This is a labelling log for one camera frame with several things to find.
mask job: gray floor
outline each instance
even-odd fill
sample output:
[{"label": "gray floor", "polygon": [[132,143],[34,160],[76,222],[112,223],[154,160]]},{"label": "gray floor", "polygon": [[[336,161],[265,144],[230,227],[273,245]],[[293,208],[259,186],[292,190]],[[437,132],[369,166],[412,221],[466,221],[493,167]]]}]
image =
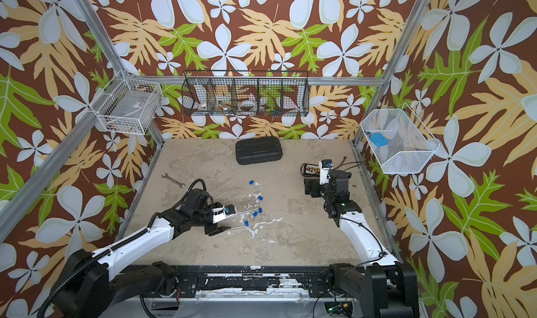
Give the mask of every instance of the gray floor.
[{"label": "gray floor", "polygon": [[[221,224],[250,228],[207,236],[193,227],[140,258],[136,264],[164,261],[185,265],[328,265],[359,263],[351,242],[323,209],[323,200],[304,194],[299,167],[303,162],[354,157],[346,140],[281,140],[281,160],[240,166],[235,159],[236,140],[172,139],[157,161],[126,235],[145,226],[154,212],[176,203],[196,178],[207,183],[215,201],[233,204],[237,211],[262,207],[257,217],[232,217]],[[351,199],[362,208],[369,225],[379,235],[357,168],[351,169]],[[164,173],[186,184],[162,178]],[[255,180],[260,185],[250,185]],[[263,197],[258,201],[256,195]]]}]

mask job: white mesh basket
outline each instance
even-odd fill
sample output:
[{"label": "white mesh basket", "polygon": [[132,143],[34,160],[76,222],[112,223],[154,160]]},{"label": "white mesh basket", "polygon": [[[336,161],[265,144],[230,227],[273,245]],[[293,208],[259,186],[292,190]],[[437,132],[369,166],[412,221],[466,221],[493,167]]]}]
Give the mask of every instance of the white mesh basket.
[{"label": "white mesh basket", "polygon": [[[421,119],[412,111],[415,121],[403,109],[373,110],[361,123],[371,151],[385,174],[418,174],[440,147]],[[420,131],[430,135],[427,140]],[[388,144],[376,146],[371,135],[382,134]]]},{"label": "white mesh basket", "polygon": [[106,131],[144,135],[161,104],[160,84],[124,78],[95,111]]}]

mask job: floral wallpaper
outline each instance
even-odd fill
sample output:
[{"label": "floral wallpaper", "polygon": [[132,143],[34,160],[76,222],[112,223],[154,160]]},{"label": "floral wallpaper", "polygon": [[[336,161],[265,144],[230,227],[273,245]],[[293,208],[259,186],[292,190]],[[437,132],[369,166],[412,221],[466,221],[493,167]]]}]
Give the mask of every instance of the floral wallpaper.
[{"label": "floral wallpaper", "polygon": [[[415,0],[91,0],[133,74],[382,76]],[[224,70],[240,70],[226,74]],[[165,138],[350,139],[375,88],[312,87],[306,117],[189,117],[163,86]],[[278,93],[267,91],[264,103]],[[243,100],[249,100],[244,93]],[[198,98],[195,105],[204,103]]]},{"label": "floral wallpaper", "polygon": [[392,56],[415,0],[93,1],[134,74],[291,69],[374,76]]},{"label": "floral wallpaper", "polygon": [[[0,0],[0,216],[112,76],[74,0]],[[154,152],[104,133],[71,154],[0,244],[0,316],[35,316],[65,259],[111,243]]]},{"label": "floral wallpaper", "polygon": [[536,13],[432,0],[380,106],[409,104],[439,151],[386,175],[360,143],[429,317],[537,317]]}]

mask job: open-end wrench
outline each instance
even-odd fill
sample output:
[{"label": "open-end wrench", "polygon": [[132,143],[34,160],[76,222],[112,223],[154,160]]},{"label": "open-end wrench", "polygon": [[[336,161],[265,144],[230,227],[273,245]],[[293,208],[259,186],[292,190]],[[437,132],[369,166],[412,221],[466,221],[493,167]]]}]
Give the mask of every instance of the open-end wrench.
[{"label": "open-end wrench", "polygon": [[163,174],[162,175],[162,178],[165,178],[167,180],[171,180],[172,182],[176,183],[179,187],[185,187],[185,183],[181,183],[180,181],[178,180],[174,180],[173,178],[171,178],[170,176],[168,176],[168,174]]}]

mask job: blue sponge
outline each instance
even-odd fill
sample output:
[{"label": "blue sponge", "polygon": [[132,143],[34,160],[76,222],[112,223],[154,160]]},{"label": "blue sponge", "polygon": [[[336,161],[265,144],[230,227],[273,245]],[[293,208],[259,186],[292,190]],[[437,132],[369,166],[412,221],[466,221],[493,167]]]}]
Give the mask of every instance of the blue sponge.
[{"label": "blue sponge", "polygon": [[377,147],[382,147],[382,146],[386,146],[388,144],[388,140],[384,137],[384,135],[380,134],[380,133],[374,133],[374,134],[371,134],[369,136],[369,139],[371,140],[371,142],[377,146]]}]

